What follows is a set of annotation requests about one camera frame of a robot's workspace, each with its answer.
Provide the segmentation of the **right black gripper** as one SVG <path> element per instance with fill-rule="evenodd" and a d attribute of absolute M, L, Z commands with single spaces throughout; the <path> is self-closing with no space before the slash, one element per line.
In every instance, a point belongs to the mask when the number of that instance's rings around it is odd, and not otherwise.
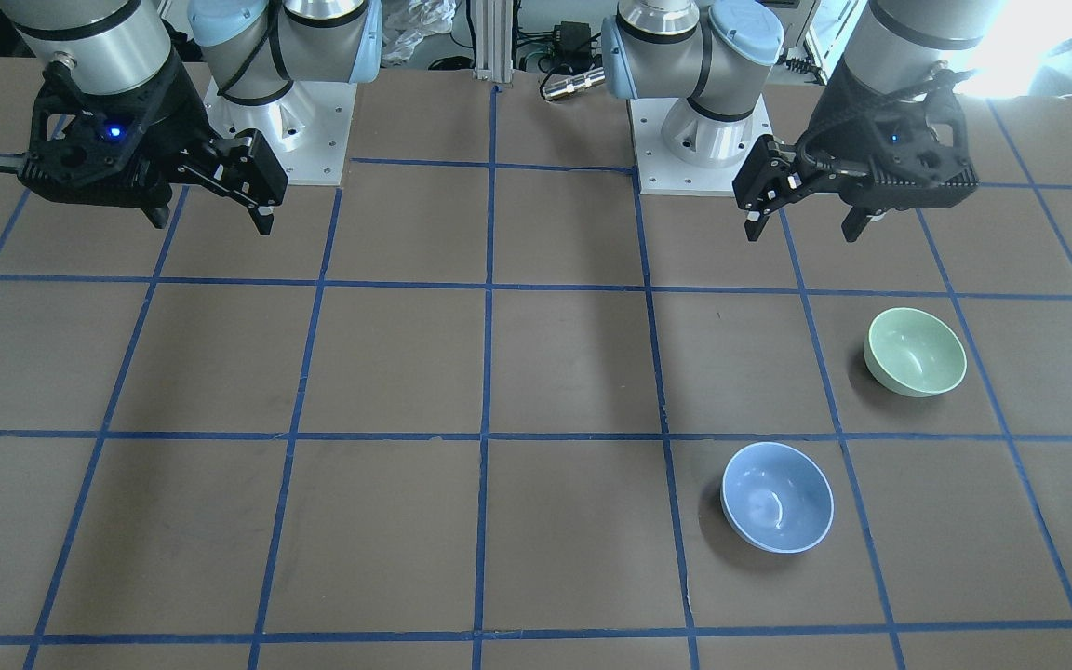
<path fill-rule="evenodd" d="M 140 209 L 157 230 L 165 230 L 180 173 L 242 205 L 257 234 L 272 232 L 287 172 L 256 128 L 215 139 L 179 57 L 119 94 L 86 93 L 73 73 L 60 60 L 44 68 L 19 169 L 24 187 L 48 202 Z"/>

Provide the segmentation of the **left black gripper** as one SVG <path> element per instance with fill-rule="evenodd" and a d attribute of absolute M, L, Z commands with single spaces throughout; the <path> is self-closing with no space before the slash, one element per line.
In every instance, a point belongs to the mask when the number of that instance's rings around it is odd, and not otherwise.
<path fill-rule="evenodd" d="M 951 208 L 978 190 L 969 132 L 956 85 L 971 71 L 941 69 L 891 93 L 838 66 L 818 99 L 810 123 L 793 145 L 774 135 L 751 143 L 732 180 L 736 207 L 747 212 L 747 240 L 761 237 L 780 192 L 798 173 L 817 191 L 851 205 L 842 236 L 854 243 L 882 209 Z"/>

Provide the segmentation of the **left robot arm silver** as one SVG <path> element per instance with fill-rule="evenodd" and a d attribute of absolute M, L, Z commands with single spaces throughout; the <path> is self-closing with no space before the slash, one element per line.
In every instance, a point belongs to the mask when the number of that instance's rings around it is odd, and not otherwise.
<path fill-rule="evenodd" d="M 854 242 L 891 209 L 951 208 L 979 178 L 956 87 L 1000 1 L 869 1 L 796 142 L 751 129 L 785 30 L 757 1 L 621 1 L 601 63 L 622 101 L 671 99 L 662 139 L 680 160 L 739 166 L 731 180 L 757 241 L 773 213 L 816 194 L 850 208 Z"/>

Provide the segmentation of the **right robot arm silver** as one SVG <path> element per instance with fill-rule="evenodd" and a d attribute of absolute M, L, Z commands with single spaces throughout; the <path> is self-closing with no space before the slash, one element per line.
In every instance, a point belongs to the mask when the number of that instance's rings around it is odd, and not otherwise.
<path fill-rule="evenodd" d="M 42 62 L 29 147 L 0 172 L 47 202 L 131 208 L 158 229 L 200 185 L 268 235 L 288 158 L 330 131 L 307 85 L 373 81 L 379 1 L 192 1 L 183 35 L 146 1 L 3 1 Z"/>

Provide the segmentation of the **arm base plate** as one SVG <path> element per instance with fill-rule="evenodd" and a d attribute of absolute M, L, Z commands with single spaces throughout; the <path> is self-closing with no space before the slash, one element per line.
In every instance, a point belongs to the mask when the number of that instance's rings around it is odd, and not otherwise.
<path fill-rule="evenodd" d="M 259 107 L 238 105 L 209 81 L 204 98 L 211 126 L 232 139 L 256 128 L 293 187 L 340 187 L 358 85 L 295 81 L 284 98 Z"/>
<path fill-rule="evenodd" d="M 685 99 L 628 102 L 639 191 L 646 195 L 733 197 L 733 179 L 758 137 L 771 133 L 762 96 L 748 117 L 718 122 Z"/>

